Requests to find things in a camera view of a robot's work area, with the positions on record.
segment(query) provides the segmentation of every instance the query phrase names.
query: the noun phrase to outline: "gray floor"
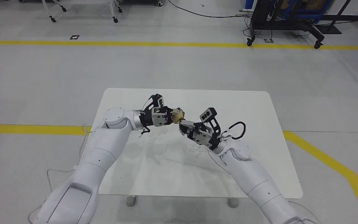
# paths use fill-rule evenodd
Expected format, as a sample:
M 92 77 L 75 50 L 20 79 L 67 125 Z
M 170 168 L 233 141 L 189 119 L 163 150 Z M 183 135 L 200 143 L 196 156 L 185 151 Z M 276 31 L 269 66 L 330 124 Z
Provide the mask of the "gray floor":
M 234 15 L 234 0 L 176 0 L 210 15 Z M 118 24 L 106 1 L 67 1 L 63 13 L 41 3 L 0 2 L 0 40 L 170 41 L 245 43 L 242 18 L 210 19 L 168 2 L 161 8 L 123 5 Z M 358 45 L 357 24 L 343 24 L 327 45 Z M 276 44 L 313 44 L 274 32 Z M 354 172 L 358 144 L 357 51 L 0 45 L 0 124 L 91 124 L 108 87 L 262 90 L 283 130 L 296 131 Z M 0 135 L 0 223 L 26 223 L 48 196 L 46 169 L 71 169 L 82 137 Z M 324 224 L 355 223 L 357 199 L 347 180 L 288 142 L 303 188 L 298 202 Z M 53 185 L 66 174 L 51 175 Z M 219 198 L 102 196 L 93 223 L 267 223 L 249 200 L 237 209 Z M 307 212 L 298 210 L 308 217 Z

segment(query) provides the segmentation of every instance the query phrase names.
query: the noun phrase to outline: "yellow tape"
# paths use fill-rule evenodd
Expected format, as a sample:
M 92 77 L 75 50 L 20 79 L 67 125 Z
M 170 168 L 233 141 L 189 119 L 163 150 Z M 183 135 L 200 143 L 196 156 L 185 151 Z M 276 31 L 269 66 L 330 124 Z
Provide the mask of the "yellow tape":
M 304 139 L 300 138 L 295 133 L 284 131 L 284 136 L 287 140 L 290 140 L 291 142 L 295 143 L 298 147 L 307 151 L 312 156 L 316 157 L 318 160 L 344 176 L 350 183 L 353 192 L 358 198 L 358 176 L 354 171 L 348 169 L 343 164 L 333 159 L 331 156 L 312 146 L 310 143 L 306 142 Z
M 60 135 L 75 135 L 83 136 L 84 131 L 81 126 L 55 126 L 55 125 L 0 125 L 0 134 L 60 134 Z M 331 156 L 322 152 L 318 148 L 314 147 L 304 139 L 297 136 L 290 131 L 284 131 L 284 136 L 287 140 L 295 143 L 298 147 L 310 153 L 318 160 L 337 171 L 344 176 L 350 183 L 353 192 L 358 198 L 358 176 L 352 170 L 339 163 Z
M 0 134 L 63 134 L 83 136 L 81 126 L 52 126 L 52 125 L 0 125 Z
M 197 42 L 136 42 L 136 41 L 46 41 L 0 40 L 0 45 L 53 45 L 53 46 L 163 46 L 192 48 L 249 48 L 246 43 L 197 43 Z M 261 49 L 314 49 L 300 44 L 253 44 L 250 48 Z M 320 50 L 358 50 L 358 46 L 323 45 Z

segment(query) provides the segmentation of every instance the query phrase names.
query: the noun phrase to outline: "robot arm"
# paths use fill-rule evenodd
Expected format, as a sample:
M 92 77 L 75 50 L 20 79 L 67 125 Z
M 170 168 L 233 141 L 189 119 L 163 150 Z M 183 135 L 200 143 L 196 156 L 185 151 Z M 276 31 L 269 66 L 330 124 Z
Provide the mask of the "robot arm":
M 57 187 L 42 205 L 35 224 L 88 224 L 98 205 L 98 189 L 103 177 L 120 157 L 132 130 L 160 127 L 176 122 L 183 111 L 164 106 L 161 95 L 150 97 L 144 110 L 112 108 L 103 123 L 88 138 L 83 158 L 71 177 Z
M 295 209 L 282 196 L 271 176 L 251 156 L 249 147 L 238 140 L 244 132 L 238 138 L 232 137 L 230 130 L 220 133 L 215 116 L 215 109 L 208 108 L 200 116 L 201 123 L 180 121 L 180 132 L 195 143 L 207 146 L 226 163 L 235 182 L 257 204 L 270 224 L 301 223 Z
M 88 224 L 98 205 L 98 189 L 107 170 L 120 157 L 132 130 L 150 132 L 149 126 L 178 123 L 180 132 L 197 144 L 203 144 L 229 167 L 239 187 L 261 209 L 271 224 L 300 223 L 296 211 L 281 195 L 267 171 L 251 157 L 248 146 L 221 133 L 216 111 L 208 108 L 201 122 L 184 119 L 184 112 L 164 106 L 161 95 L 150 97 L 144 110 L 112 108 L 88 138 L 83 158 L 71 177 L 57 187 L 43 204 L 35 224 Z

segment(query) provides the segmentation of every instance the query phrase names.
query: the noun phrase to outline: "cable on floor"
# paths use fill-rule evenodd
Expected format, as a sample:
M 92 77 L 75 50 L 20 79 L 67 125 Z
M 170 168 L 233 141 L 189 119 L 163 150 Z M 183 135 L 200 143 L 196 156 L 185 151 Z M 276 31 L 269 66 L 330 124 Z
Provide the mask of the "cable on floor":
M 186 12 L 189 12 L 189 13 L 197 15 L 197 16 L 203 16 L 203 17 L 208 17 L 208 18 L 234 18 L 234 17 L 248 16 L 248 14 L 236 14 L 234 16 L 207 16 L 207 15 L 203 15 L 203 14 L 199 14 L 199 13 L 196 13 L 196 12 L 186 10 L 185 8 L 181 8 L 181 7 L 177 6 L 176 4 L 172 3 L 170 0 L 168 0 L 168 1 L 169 1 L 170 4 L 172 4 L 173 6 L 179 8 L 180 10 L 184 10 Z
M 300 31 L 299 30 L 297 30 L 297 34 L 292 34 L 292 36 L 293 37 L 295 37 L 295 38 L 302 38 L 302 39 L 307 39 L 308 37 L 309 37 L 309 35 L 310 35 L 311 33 L 310 32 L 308 32 L 307 34 L 303 34 L 303 35 L 301 35 L 300 34 Z
M 91 133 L 91 132 L 89 132 L 88 131 L 88 126 L 87 125 L 82 125 L 82 130 L 83 130 L 83 132 L 84 132 L 84 138 L 83 138 L 83 141 L 82 141 L 82 144 L 81 144 L 81 146 L 80 146 L 80 148 L 79 148 L 79 151 L 78 151 L 78 162 L 76 163 L 76 165 L 71 169 L 71 170 L 57 170 L 57 169 L 47 169 L 47 171 L 46 171 L 46 174 L 47 174 L 47 181 L 48 181 L 48 183 L 49 183 L 49 186 L 50 186 L 50 191 L 52 192 L 53 191 L 53 189 L 52 189 L 52 185 L 51 185 L 51 180 L 50 180 L 50 175 L 49 175 L 49 171 L 50 170 L 52 170 L 52 171 L 57 171 L 57 172 L 72 172 L 72 171 L 74 171 L 76 168 L 77 168 L 77 166 L 78 166 L 78 164 L 80 163 L 80 161 L 82 160 L 82 157 L 83 157 L 83 153 L 82 153 L 82 149 L 83 149 L 83 146 L 84 146 L 84 143 L 86 142 L 86 139 L 87 139 L 87 136 L 88 136 L 88 133 Z M 36 211 L 36 210 L 38 210 L 38 209 L 40 209 L 41 207 L 42 207 L 42 205 L 44 204 L 44 202 L 42 202 L 42 204 L 40 205 L 40 206 L 38 206 L 37 208 L 35 208 L 34 210 L 32 210 L 30 213 L 29 213 L 29 215 L 27 215 L 27 221 L 30 223 L 30 224 L 32 224 L 32 222 L 31 222 L 31 220 L 30 220 L 30 216 Z

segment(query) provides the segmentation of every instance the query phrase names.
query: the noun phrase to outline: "cart wheel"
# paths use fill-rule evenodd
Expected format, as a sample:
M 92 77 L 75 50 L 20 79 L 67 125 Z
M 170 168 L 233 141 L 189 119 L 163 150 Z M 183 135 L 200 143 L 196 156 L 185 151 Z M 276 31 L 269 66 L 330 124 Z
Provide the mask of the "cart wheel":
M 322 45 L 322 44 L 321 44 L 319 41 L 316 41 L 316 42 L 315 42 L 315 45 L 314 45 L 314 48 L 315 48 L 315 49 L 318 49 L 318 48 L 321 47 L 321 45 Z

